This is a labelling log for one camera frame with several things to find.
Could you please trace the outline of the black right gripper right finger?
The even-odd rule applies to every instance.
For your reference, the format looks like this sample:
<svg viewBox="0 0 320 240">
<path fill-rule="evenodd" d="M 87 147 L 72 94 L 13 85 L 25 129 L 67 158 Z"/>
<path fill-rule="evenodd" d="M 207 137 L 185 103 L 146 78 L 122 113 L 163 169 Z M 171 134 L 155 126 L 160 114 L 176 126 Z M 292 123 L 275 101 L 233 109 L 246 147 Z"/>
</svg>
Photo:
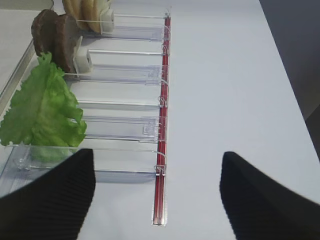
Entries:
<svg viewBox="0 0 320 240">
<path fill-rule="evenodd" d="M 223 154 L 221 201 L 237 240 L 318 240 L 320 205 L 233 151 Z"/>
</svg>

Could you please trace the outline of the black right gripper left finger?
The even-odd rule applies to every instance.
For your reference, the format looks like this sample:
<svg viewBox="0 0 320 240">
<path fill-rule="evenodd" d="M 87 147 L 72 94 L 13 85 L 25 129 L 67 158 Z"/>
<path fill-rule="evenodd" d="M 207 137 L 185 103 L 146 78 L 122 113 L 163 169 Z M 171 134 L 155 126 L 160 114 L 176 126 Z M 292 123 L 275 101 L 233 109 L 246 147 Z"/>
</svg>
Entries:
<svg viewBox="0 0 320 240">
<path fill-rule="evenodd" d="M 76 240 L 96 188 L 94 153 L 83 148 L 0 199 L 2 240 Z"/>
</svg>

